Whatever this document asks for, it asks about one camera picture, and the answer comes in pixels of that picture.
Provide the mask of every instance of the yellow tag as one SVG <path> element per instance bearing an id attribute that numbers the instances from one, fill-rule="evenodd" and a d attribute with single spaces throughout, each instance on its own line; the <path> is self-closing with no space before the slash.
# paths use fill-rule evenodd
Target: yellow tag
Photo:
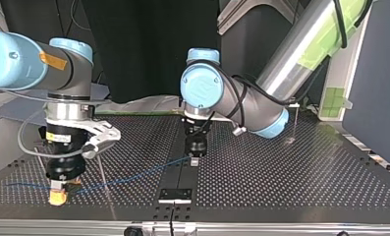
<path id="1" fill-rule="evenodd" d="M 70 143 L 72 141 L 72 136 L 70 135 L 55 135 L 50 132 L 45 133 L 45 139 L 51 142 L 58 143 Z"/>
<path id="2" fill-rule="evenodd" d="M 66 64 L 67 64 L 66 60 L 63 60 L 61 58 L 52 56 L 52 55 L 47 54 L 47 53 L 45 53 L 43 51 L 39 53 L 39 58 L 45 64 L 47 64 L 47 65 L 49 65 L 51 67 L 54 67 L 54 68 L 56 68 L 56 69 L 58 69 L 60 71 L 64 71 L 64 69 L 66 67 Z"/>

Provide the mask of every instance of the robotic arm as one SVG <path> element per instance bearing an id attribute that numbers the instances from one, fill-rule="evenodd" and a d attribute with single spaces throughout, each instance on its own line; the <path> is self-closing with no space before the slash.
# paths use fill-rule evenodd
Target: robotic arm
<path id="1" fill-rule="evenodd" d="M 49 202 L 55 206 L 66 201 L 66 186 L 78 183 L 78 177 L 85 172 L 84 159 L 94 158 L 121 138 L 119 130 L 106 121 L 92 119 L 92 66 L 92 49 L 85 43 L 53 38 L 47 45 L 0 31 L 0 89 L 48 90 L 48 99 L 44 99 L 46 140 L 53 154 L 27 150 L 20 135 L 19 143 L 26 153 L 51 157 L 46 176 L 51 180 Z"/>
<path id="2" fill-rule="evenodd" d="M 326 56 L 341 44 L 346 47 L 371 4 L 311 1 L 256 84 L 228 77 L 219 68 L 218 51 L 191 49 L 181 78 L 182 96 L 189 105 L 186 115 L 195 118 L 201 110 L 211 110 L 266 139 L 278 136 L 289 119 L 284 105 Z"/>

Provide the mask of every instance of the perforated metal table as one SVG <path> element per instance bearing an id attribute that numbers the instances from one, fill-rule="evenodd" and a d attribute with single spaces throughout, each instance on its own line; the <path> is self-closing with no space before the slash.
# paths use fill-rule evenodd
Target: perforated metal table
<path id="1" fill-rule="evenodd" d="M 182 158 L 179 116 L 101 116 L 122 132 L 102 154 L 108 181 L 128 178 Z M 390 224 L 390 173 L 306 114 L 274 140 L 214 122 L 199 167 L 179 162 L 122 184 L 81 193 L 65 206 L 47 203 L 38 158 L 25 156 L 0 171 L 0 219 L 215 223 Z M 84 188 L 102 182 L 97 160 L 87 164 Z M 192 189 L 189 205 L 161 205 L 162 189 Z"/>

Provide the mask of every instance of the white cable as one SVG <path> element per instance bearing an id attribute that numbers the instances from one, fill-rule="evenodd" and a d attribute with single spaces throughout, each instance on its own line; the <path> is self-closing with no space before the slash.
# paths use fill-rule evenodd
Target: white cable
<path id="1" fill-rule="evenodd" d="M 20 130 L 18 131 L 18 146 L 20 147 L 20 149 L 27 153 L 27 154 L 30 154 L 30 155 L 38 155 L 38 156 L 41 156 L 41 157 L 48 157 L 48 158 L 67 158 L 67 157 L 72 157 L 72 156 L 75 156 L 75 155 L 78 155 L 78 154 L 82 154 L 82 150 L 79 149 L 79 150 L 75 150 L 73 152 L 70 152 L 70 153 L 65 153 L 65 154 L 46 154 L 46 153 L 42 153 L 42 152 L 37 152 L 37 151 L 33 151 L 33 150 L 29 150 L 27 149 L 24 144 L 23 144 L 23 135 L 24 135 L 24 129 L 26 128 L 26 125 L 28 124 L 28 122 L 30 120 L 32 120 L 32 118 L 34 118 L 35 116 L 37 116 L 39 113 L 41 113 L 42 110 L 39 110 L 39 111 L 36 111 L 34 112 L 31 116 L 29 116 L 27 118 L 27 120 L 24 121 L 24 123 L 21 125 L 20 127 Z"/>
<path id="2" fill-rule="evenodd" d="M 100 105 L 100 104 L 108 104 L 111 103 L 111 100 L 105 99 L 105 100 L 59 100 L 59 99 L 52 99 L 52 98 L 41 98 L 41 97 L 36 97 L 36 96 L 30 96 L 14 91 L 9 91 L 9 90 L 2 90 L 8 94 L 22 97 L 25 99 L 30 99 L 30 100 L 36 100 L 36 101 L 44 101 L 44 102 L 54 102 L 54 103 L 74 103 L 74 104 L 81 104 L 81 105 Z"/>

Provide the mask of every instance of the blue cable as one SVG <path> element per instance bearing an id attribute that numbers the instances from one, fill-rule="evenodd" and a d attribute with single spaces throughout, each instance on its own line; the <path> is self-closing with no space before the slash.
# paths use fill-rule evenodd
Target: blue cable
<path id="1" fill-rule="evenodd" d="M 82 190 L 79 190 L 76 192 L 76 194 L 82 194 L 82 193 L 86 193 L 86 192 L 89 192 L 89 191 L 92 191 L 92 190 L 95 190 L 95 189 L 101 189 L 101 188 L 104 188 L 105 186 L 109 186 L 109 185 L 114 185 L 114 184 L 123 184 L 123 183 L 129 183 L 131 181 L 134 181 L 144 175 L 149 175 L 149 174 L 152 174 L 153 172 L 159 170 L 159 169 L 162 169 L 162 168 L 165 168 L 167 166 L 170 166 L 170 165 L 173 165 L 173 164 L 176 164 L 176 163 L 179 163 L 179 162 L 182 162 L 186 159 L 189 159 L 190 157 L 183 157 L 183 158 L 180 158 L 180 159 L 177 159 L 177 160 L 173 160 L 173 161 L 170 161 L 166 164 L 163 164 L 163 165 L 159 165 L 159 166 L 155 166 L 149 170 L 146 170 L 140 174 L 137 174 L 137 175 L 134 175 L 130 178 L 127 178 L 127 179 L 118 179 L 118 180 L 113 180 L 113 181 L 109 181 L 107 182 L 106 184 L 96 184 L 92 187 L 89 187 L 87 189 L 82 189 Z M 31 183 L 12 183 L 12 184 L 7 184 L 5 186 L 7 187 L 11 187 L 11 186 L 26 186 L 26 187 L 33 187 L 35 189 L 47 189 L 47 190 L 50 190 L 51 188 L 50 187 L 47 187 L 47 186 L 43 186 L 43 185 L 36 185 L 36 184 L 31 184 Z"/>
<path id="2" fill-rule="evenodd" d="M 27 187 L 33 187 L 35 189 L 51 189 L 50 187 L 44 186 L 44 185 L 36 185 L 36 184 L 29 184 L 29 183 L 12 183 L 12 184 L 7 184 L 5 186 L 11 187 L 11 186 L 27 186 Z"/>

